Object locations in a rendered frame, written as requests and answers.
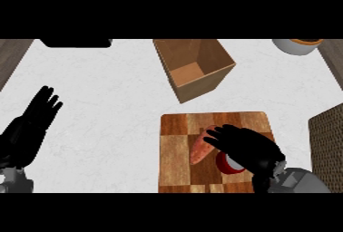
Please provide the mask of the brown cardboard box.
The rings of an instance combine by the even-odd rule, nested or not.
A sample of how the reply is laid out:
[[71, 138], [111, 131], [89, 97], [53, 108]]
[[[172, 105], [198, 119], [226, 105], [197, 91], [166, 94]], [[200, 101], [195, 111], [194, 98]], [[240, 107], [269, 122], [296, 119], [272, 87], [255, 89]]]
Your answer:
[[237, 63], [218, 39], [154, 39], [153, 43], [184, 103], [218, 88]]

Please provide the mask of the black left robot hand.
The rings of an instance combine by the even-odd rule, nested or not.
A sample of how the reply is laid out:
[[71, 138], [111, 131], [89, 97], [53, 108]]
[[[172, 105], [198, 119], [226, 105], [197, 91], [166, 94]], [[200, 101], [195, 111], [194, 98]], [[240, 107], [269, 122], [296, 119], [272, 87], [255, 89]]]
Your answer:
[[48, 129], [64, 103], [43, 86], [24, 111], [0, 134], [0, 169], [24, 168], [36, 159]]

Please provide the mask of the orange sweet potato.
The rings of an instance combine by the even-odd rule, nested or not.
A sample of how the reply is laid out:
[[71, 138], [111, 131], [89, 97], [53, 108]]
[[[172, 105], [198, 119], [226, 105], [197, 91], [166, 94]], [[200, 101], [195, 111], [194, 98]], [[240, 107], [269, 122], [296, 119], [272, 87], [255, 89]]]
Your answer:
[[192, 151], [191, 151], [191, 164], [195, 165], [203, 161], [209, 153], [215, 150], [215, 147], [204, 141], [204, 137], [210, 137], [207, 134], [207, 131], [213, 131], [216, 128], [216, 125], [210, 125], [201, 134], [197, 137], [197, 140], [192, 145]]

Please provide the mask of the checkered wooden cutting board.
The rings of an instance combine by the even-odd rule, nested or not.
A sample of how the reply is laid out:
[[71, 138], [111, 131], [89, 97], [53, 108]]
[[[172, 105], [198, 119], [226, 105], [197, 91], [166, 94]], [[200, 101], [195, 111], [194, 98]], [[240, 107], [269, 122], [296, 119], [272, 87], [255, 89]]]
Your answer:
[[160, 193], [252, 193], [252, 173], [244, 170], [226, 175], [216, 165], [218, 150], [192, 165], [189, 154], [198, 135], [210, 125], [232, 124], [260, 132], [271, 140], [274, 134], [262, 111], [166, 114], [161, 116]]

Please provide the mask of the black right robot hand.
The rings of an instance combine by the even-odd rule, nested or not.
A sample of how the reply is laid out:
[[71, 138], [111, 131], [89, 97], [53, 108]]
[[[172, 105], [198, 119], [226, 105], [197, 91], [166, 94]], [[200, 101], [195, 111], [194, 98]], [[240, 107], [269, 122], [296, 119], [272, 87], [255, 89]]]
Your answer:
[[271, 179], [286, 169], [286, 156], [278, 144], [259, 132], [223, 124], [207, 130], [204, 142], [223, 151], [235, 163], [253, 174], [252, 185], [256, 193], [266, 193]]

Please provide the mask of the brown wicker basket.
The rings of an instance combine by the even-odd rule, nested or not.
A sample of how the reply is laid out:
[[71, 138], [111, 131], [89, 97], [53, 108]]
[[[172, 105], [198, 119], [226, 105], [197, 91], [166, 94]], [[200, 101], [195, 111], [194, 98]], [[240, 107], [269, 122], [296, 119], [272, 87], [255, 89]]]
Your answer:
[[343, 193], [343, 103], [308, 120], [312, 172]]

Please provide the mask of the black flat appliance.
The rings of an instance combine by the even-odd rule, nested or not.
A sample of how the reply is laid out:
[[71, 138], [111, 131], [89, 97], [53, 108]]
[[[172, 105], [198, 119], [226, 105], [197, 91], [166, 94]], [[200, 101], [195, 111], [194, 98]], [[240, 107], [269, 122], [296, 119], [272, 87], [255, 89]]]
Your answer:
[[50, 48], [108, 48], [111, 39], [42, 39]]

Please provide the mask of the white round pot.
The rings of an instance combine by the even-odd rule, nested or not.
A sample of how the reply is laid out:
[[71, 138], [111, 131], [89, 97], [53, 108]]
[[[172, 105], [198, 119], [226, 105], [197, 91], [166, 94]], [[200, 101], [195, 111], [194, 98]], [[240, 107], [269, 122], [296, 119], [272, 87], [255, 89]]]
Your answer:
[[275, 46], [291, 55], [308, 55], [321, 45], [323, 39], [274, 39]]

